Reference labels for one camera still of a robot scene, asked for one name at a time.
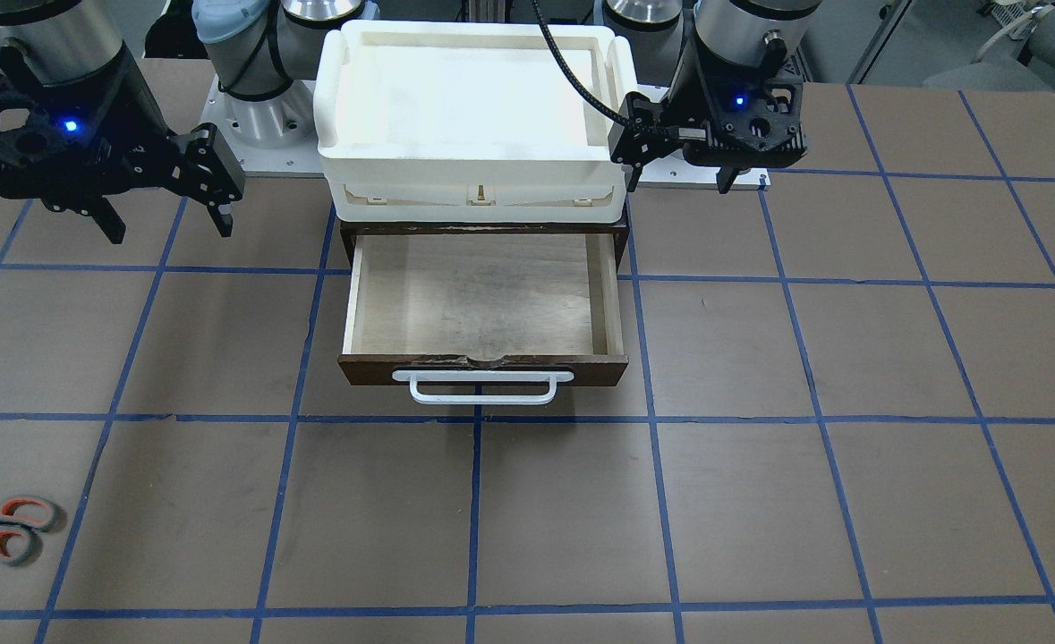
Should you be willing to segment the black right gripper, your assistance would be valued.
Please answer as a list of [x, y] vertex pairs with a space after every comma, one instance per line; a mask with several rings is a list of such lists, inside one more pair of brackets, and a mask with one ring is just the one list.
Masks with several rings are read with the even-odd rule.
[[[0, 50], [0, 196], [43, 198], [85, 209], [111, 244], [126, 225], [103, 196], [164, 187], [179, 147], [130, 50], [64, 84], [45, 86], [20, 50]], [[223, 238], [232, 236], [232, 203], [209, 201]]]

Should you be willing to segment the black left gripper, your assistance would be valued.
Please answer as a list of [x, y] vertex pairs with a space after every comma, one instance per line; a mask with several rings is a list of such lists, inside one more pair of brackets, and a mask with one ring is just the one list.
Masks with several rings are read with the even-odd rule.
[[[683, 54], [668, 93], [673, 125], [704, 128], [710, 143], [682, 148], [691, 165], [716, 166], [716, 187], [727, 194], [738, 170], [785, 168], [808, 152], [800, 121], [803, 83], [782, 69], [764, 78], [753, 68], [733, 65], [711, 54]], [[626, 165], [626, 191], [634, 192], [642, 162]]]

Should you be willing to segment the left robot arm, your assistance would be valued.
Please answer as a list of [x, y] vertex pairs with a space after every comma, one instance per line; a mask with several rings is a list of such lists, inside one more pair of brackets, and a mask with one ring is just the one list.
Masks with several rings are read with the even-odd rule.
[[741, 171], [801, 159], [808, 151], [802, 82], [784, 68], [817, 8], [816, 1], [699, 1], [687, 15], [665, 97], [655, 102], [630, 91], [622, 121], [610, 132], [626, 187], [636, 189], [646, 165], [675, 151], [688, 164], [716, 168], [722, 194]]

